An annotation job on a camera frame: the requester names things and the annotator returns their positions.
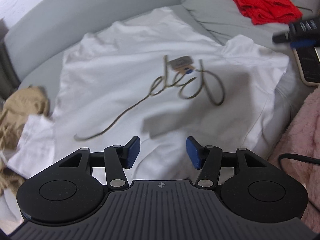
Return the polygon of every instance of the pink blanket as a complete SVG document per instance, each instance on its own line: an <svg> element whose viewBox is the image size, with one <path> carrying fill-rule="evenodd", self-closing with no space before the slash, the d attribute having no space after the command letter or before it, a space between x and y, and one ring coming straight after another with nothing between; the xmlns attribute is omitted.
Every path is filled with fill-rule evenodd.
<svg viewBox="0 0 320 240"><path fill-rule="evenodd" d="M320 158L320 87L310 94L287 131L276 145L269 162L278 166L278 156L295 153ZM300 181L307 189L309 199L320 208L320 166L284 159L287 174ZM314 232L320 233L320 214L308 203L301 219Z"/></svg>

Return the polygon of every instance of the red garment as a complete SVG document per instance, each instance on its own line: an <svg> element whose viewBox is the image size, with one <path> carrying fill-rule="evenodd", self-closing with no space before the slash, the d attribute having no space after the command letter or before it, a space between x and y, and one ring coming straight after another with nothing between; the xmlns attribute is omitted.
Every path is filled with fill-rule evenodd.
<svg viewBox="0 0 320 240"><path fill-rule="evenodd" d="M302 13L289 0L233 0L241 14L250 17L252 23L290 23L302 17Z"/></svg>

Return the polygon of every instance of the beige cloth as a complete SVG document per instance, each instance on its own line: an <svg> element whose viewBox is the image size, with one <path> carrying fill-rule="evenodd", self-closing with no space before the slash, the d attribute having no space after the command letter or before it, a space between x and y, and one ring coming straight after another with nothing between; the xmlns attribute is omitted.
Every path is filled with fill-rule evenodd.
<svg viewBox="0 0 320 240"><path fill-rule="evenodd" d="M0 112L0 150L15 150L30 114L48 115L49 102L39 87L29 87L13 93ZM0 196L6 188L17 194L24 179L0 160Z"/></svg>

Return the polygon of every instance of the gray ribbed panel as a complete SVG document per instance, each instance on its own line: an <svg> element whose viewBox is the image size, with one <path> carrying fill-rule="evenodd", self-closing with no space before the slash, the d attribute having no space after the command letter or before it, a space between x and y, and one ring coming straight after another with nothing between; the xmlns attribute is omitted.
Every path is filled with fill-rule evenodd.
<svg viewBox="0 0 320 240"><path fill-rule="evenodd" d="M13 240L311 240L316 236L298 218L278 224L244 220L227 210L210 190L188 180L135 181L112 192L93 216L64 227L27 222Z"/></svg>

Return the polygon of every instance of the brown cord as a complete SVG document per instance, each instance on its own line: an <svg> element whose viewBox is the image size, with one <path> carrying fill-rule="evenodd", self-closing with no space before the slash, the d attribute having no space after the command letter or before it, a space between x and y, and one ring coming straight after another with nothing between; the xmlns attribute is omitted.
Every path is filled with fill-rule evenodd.
<svg viewBox="0 0 320 240"><path fill-rule="evenodd" d="M86 137L86 138L81 138L79 137L78 135L75 135L74 136L74 139L76 141L86 141L86 140L89 140L89 139L92 139L92 138L95 138L97 136L100 136L102 134L104 134L105 132L107 132L108 130L110 130L111 127L113 127L116 122L118 122L118 120L125 114L127 113L128 111L130 111L131 109L135 108L137 105L139 105L140 103L142 103L144 100L146 100L147 98L149 97L154 97L156 95L159 95L161 92L163 92L166 88L170 88L170 87L180 87L179 89L179 97L182 98L182 99L193 99L195 98L197 95L199 95L199 93L201 92L202 88L204 87L206 93L207 93L207 96L210 100L210 102L214 105L214 106L220 106L222 105L223 101L224 101L224 98L225 98L225 88L223 86L223 83L221 81L221 79L219 78L218 75L208 71L208 70L204 70L204 67L203 67L203 62L202 62L202 59L199 60L199 63L200 63L200 70L196 69L196 71L200 72L200 75L201 75L201 85L198 89L198 91L192 95L191 97L185 97L182 92L184 90L184 88L190 84L191 82L193 82L197 77L193 77L191 79L189 79L187 82L183 83L183 84L178 84L186 74L183 74L181 75L180 78L178 78L179 76L179 73L176 73L176 75L174 76L173 78L173 83L170 85L168 84L168 60L167 60L168 56L165 55L164 56L164 76L160 76L160 77L157 77L154 82L152 83L152 85L150 86L150 90L149 90L149 93L143 98L141 99L140 101L138 101L137 103L135 103L133 106L130 106L129 108L127 108L126 110L124 110L121 114L119 114L119 116L105 129L103 130L102 132L99 132L97 134L94 134L92 136L89 136L89 137ZM205 79L204 79L204 73L208 73L210 75L212 75L213 77L215 77L215 79L218 81L220 87L221 87L221 90L222 90L222 99L221 101L219 102L216 102L212 96L212 94L210 93L209 91L209 88L205 82ZM158 85L160 85L160 83L163 82L163 87L162 89L159 91L159 92L156 92L156 93L153 93L153 91L158 87Z"/></svg>

